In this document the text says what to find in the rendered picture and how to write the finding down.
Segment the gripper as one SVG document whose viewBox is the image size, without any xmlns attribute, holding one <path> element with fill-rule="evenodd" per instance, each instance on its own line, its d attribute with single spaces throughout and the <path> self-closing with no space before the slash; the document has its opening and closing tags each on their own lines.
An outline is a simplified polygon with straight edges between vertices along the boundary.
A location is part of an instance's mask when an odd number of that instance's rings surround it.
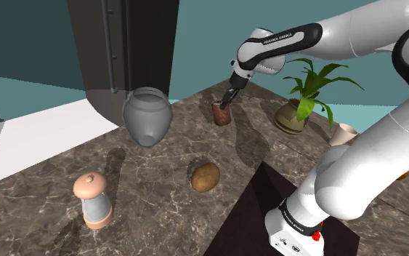
<svg viewBox="0 0 409 256">
<path fill-rule="evenodd" d="M 233 71 L 229 80 L 230 88 L 225 92 L 219 108 L 222 110 L 225 109 L 232 102 L 239 91 L 246 87 L 248 81 L 249 79 L 239 76 L 235 71 Z"/>
</svg>

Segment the reddish brown cup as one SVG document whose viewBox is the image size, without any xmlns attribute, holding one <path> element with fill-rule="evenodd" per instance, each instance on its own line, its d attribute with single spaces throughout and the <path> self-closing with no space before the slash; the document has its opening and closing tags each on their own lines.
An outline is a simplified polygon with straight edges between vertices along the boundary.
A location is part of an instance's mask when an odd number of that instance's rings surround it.
<svg viewBox="0 0 409 256">
<path fill-rule="evenodd" d="M 231 122 L 229 105 L 221 108 L 221 103 L 221 101 L 215 101 L 211 104 L 212 113 L 214 115 L 214 123 L 217 126 L 225 126 Z"/>
</svg>

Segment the potted green plant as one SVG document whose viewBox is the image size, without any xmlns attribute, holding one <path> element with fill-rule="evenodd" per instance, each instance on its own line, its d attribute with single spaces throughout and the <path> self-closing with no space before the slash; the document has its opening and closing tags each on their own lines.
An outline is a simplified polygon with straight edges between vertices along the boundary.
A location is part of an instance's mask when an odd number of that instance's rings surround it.
<svg viewBox="0 0 409 256">
<path fill-rule="evenodd" d="M 313 62 L 308 59 L 308 58 L 297 58 L 294 60 L 289 60 L 289 63 L 291 62 L 304 62 L 309 65 L 309 67 L 304 67 L 303 73 L 305 73 L 306 79 L 305 81 L 302 81 L 300 78 L 297 77 L 292 77 L 292 76 L 286 76 L 284 79 L 293 79 L 296 82 L 296 86 L 289 92 L 290 95 L 292 95 L 295 92 L 299 92 L 299 103 L 297 106 L 297 111 L 295 114 L 295 117 L 297 121 L 303 121 L 305 120 L 313 111 L 315 104 L 317 103 L 318 105 L 321 106 L 322 111 L 325 111 L 328 116 L 328 123 L 329 123 L 329 128 L 333 128 L 333 112 L 331 108 L 323 103 L 322 101 L 317 99 L 317 96 L 319 95 L 319 90 L 326 86 L 327 84 L 336 82 L 336 81 L 348 81 L 352 84 L 355 84 L 362 90 L 362 88 L 357 82 L 353 81 L 350 78 L 347 77 L 341 77 L 338 76 L 336 78 L 329 79 L 327 78 L 327 75 L 334 71 L 337 68 L 340 67 L 345 67 L 348 68 L 348 65 L 342 65 L 338 63 L 330 63 L 325 65 L 318 73 L 314 70 Z"/>
</svg>

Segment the brown potato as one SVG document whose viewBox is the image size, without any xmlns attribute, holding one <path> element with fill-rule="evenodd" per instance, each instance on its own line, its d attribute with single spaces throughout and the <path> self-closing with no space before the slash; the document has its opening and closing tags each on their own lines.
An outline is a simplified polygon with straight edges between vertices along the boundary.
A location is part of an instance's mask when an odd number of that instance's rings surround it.
<svg viewBox="0 0 409 256">
<path fill-rule="evenodd" d="M 191 185 L 197 192 L 203 193 L 214 188 L 220 179 L 220 171 L 214 163 L 206 163 L 197 168 L 192 175 Z"/>
</svg>

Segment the grey vase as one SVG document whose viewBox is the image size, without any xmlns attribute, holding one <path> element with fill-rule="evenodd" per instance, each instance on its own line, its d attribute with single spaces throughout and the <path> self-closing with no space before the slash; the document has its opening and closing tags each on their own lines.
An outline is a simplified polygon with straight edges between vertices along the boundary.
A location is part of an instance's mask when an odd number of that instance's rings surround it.
<svg viewBox="0 0 409 256">
<path fill-rule="evenodd" d="M 141 146 L 158 144 L 169 130 L 172 107 L 159 89 L 140 87 L 130 91 L 123 104 L 123 122 L 131 138 Z"/>
</svg>

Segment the beige cup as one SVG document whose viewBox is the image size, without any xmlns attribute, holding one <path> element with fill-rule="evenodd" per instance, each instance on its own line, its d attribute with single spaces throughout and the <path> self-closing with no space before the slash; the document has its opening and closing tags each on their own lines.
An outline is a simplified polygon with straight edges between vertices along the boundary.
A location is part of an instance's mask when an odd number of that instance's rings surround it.
<svg viewBox="0 0 409 256">
<path fill-rule="evenodd" d="M 328 141 L 330 146 L 343 145 L 354 138 L 358 132 L 348 124 L 340 123 Z"/>
</svg>

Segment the dark robot stand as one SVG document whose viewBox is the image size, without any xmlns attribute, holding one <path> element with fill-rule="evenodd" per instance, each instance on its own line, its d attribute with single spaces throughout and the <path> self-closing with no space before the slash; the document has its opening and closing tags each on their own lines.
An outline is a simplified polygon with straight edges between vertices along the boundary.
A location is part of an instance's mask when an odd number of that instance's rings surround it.
<svg viewBox="0 0 409 256">
<path fill-rule="evenodd" d="M 203 256 L 283 256 L 268 240 L 264 217 L 296 186 L 262 162 Z M 334 217 L 323 222 L 324 256 L 357 256 L 360 237 Z"/>
</svg>

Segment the pink and grey grinder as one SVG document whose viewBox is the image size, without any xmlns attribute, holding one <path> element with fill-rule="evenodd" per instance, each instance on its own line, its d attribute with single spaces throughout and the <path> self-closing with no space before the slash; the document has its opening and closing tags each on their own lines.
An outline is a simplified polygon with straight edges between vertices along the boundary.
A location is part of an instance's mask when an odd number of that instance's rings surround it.
<svg viewBox="0 0 409 256">
<path fill-rule="evenodd" d="M 104 228 L 113 219 L 113 206 L 106 187 L 106 177 L 99 172 L 85 173 L 73 185 L 75 196 L 81 200 L 84 222 L 94 230 Z"/>
</svg>

